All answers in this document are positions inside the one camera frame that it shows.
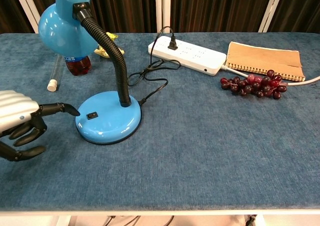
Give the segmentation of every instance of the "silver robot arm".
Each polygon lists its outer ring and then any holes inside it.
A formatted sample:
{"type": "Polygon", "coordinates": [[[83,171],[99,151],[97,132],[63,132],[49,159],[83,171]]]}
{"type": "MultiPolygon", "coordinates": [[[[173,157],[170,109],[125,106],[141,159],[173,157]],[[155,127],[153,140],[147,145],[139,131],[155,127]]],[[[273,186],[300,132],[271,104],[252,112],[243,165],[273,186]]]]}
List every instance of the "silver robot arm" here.
{"type": "MultiPolygon", "coordinates": [[[[46,130],[47,125],[43,116],[58,112],[79,116],[80,113],[70,104],[51,103],[41,104],[30,97],[13,90],[0,91],[0,138],[9,135],[10,140],[17,139],[13,145],[19,147],[39,138],[46,130]]],[[[0,157],[9,161],[31,159],[46,150],[44,146],[36,146],[24,151],[16,151],[0,141],[0,157]]]]}

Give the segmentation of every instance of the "bottle cap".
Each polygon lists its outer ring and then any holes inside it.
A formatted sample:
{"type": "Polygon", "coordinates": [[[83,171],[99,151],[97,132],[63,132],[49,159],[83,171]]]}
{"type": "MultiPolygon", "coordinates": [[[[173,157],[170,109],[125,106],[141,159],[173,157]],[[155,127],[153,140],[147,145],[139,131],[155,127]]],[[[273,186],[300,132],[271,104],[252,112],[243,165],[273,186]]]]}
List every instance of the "bottle cap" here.
{"type": "Polygon", "coordinates": [[[55,79],[51,79],[46,87],[50,92],[54,92],[57,90],[58,82],[55,79]]]}

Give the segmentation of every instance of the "white power strip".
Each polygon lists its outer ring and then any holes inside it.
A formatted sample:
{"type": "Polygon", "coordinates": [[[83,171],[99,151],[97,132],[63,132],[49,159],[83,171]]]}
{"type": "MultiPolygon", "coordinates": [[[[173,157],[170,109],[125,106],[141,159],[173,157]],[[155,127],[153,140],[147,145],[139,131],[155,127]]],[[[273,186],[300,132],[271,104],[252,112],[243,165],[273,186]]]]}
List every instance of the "white power strip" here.
{"type": "Polygon", "coordinates": [[[182,66],[189,69],[199,71],[201,73],[215,76],[225,63],[227,55],[214,51],[205,47],[200,47],[188,42],[175,40],[177,49],[169,49],[171,38],[161,36],[155,42],[148,46],[148,52],[151,54],[151,49],[154,45],[152,55],[164,60],[178,60],[182,66]]]}

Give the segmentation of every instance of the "brown notebook cover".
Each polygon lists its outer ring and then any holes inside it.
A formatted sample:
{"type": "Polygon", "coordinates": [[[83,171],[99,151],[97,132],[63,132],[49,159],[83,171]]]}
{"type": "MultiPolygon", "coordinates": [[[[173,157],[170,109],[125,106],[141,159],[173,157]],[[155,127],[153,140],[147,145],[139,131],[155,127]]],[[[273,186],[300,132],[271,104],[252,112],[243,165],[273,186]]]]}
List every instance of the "brown notebook cover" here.
{"type": "Polygon", "coordinates": [[[268,70],[285,80],[302,82],[306,77],[302,71],[299,51],[266,47],[255,47],[231,42],[225,65],[235,70],[266,75],[268,70]]]}

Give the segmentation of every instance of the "curtain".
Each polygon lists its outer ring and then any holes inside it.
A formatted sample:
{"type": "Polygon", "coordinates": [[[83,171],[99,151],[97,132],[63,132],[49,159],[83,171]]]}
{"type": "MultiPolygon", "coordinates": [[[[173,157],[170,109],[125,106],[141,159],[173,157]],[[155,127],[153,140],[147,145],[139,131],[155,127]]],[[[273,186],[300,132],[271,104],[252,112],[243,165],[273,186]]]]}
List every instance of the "curtain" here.
{"type": "MultiPolygon", "coordinates": [[[[41,15],[56,0],[33,0],[41,15]]],[[[98,24],[111,33],[157,31],[156,0],[91,0],[98,24]]]]}
{"type": "Polygon", "coordinates": [[[19,0],[0,0],[0,34],[34,33],[19,0]]]}
{"type": "Polygon", "coordinates": [[[279,0],[268,32],[320,33],[320,0],[279,0]]]}
{"type": "Polygon", "coordinates": [[[175,32],[257,32],[269,0],[171,0],[175,32]]]}

